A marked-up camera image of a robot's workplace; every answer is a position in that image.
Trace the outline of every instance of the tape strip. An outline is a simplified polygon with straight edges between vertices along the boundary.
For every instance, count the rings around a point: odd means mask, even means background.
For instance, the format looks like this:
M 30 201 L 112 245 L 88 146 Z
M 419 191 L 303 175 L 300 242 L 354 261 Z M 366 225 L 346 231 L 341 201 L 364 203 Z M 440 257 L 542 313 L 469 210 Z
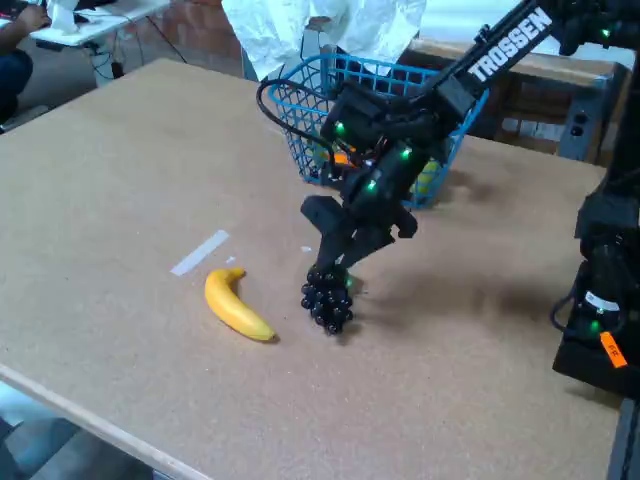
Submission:
M 202 245 L 196 248 L 189 255 L 184 257 L 180 263 L 171 269 L 171 273 L 180 277 L 185 273 L 191 271 L 196 265 L 205 259 L 207 255 L 213 252 L 216 248 L 222 245 L 225 240 L 229 238 L 229 234 L 224 230 L 218 230 Z

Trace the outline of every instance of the person's hand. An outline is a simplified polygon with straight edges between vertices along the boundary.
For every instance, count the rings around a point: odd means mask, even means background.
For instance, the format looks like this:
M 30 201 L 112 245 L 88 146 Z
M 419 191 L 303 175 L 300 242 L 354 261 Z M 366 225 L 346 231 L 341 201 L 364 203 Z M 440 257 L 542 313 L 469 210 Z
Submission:
M 24 29 L 25 35 L 29 35 L 30 33 L 49 25 L 51 20 L 47 16 L 47 12 L 44 8 L 38 5 L 27 5 L 27 7 L 22 10 L 15 23 Z

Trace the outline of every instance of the fruit in basket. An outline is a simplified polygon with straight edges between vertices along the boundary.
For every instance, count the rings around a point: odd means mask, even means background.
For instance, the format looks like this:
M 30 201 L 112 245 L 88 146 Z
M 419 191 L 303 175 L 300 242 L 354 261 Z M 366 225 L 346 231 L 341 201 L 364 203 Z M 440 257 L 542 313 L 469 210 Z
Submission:
M 413 194 L 417 193 L 418 195 L 426 195 L 429 193 L 429 184 L 437 176 L 439 170 L 440 164 L 434 159 L 429 160 L 422 169 L 422 172 L 420 172 L 420 175 L 418 175 L 418 180 L 411 186 L 409 191 Z

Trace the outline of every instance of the white tape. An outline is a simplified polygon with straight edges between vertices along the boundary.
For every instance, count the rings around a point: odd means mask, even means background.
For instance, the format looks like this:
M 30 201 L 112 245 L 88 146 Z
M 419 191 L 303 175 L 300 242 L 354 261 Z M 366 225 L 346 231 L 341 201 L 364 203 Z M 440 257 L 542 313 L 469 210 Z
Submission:
M 184 257 L 178 265 L 173 267 L 171 269 L 171 273 L 180 277 L 189 272 L 191 269 L 193 269 L 193 267 L 204 260 L 207 255 L 209 255 L 216 248 L 222 245 L 227 238 L 229 238 L 229 234 L 227 232 L 225 232 L 224 230 L 218 230 L 202 245 L 200 245 L 193 252 Z
M 609 302 L 591 292 L 587 292 L 584 299 L 596 308 L 601 308 L 602 310 L 606 310 L 608 312 L 620 311 L 620 305 L 618 305 L 617 303 Z

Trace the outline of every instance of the white desk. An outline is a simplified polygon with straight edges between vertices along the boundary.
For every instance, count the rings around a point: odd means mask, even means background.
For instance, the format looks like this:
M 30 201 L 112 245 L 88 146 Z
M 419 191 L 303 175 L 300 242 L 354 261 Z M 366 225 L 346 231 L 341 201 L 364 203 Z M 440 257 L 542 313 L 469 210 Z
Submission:
M 55 28 L 43 28 L 32 33 L 31 37 L 66 47 L 83 47 L 92 42 L 94 46 L 91 49 L 91 63 L 96 71 L 96 83 L 100 86 L 112 75 L 110 52 L 106 48 L 104 37 L 170 6 L 171 0 L 118 0 L 112 5 L 97 7 L 95 10 L 78 11 L 89 23 L 78 25 L 77 32 L 65 33 Z M 7 23 L 7 20 L 0 20 L 0 28 Z

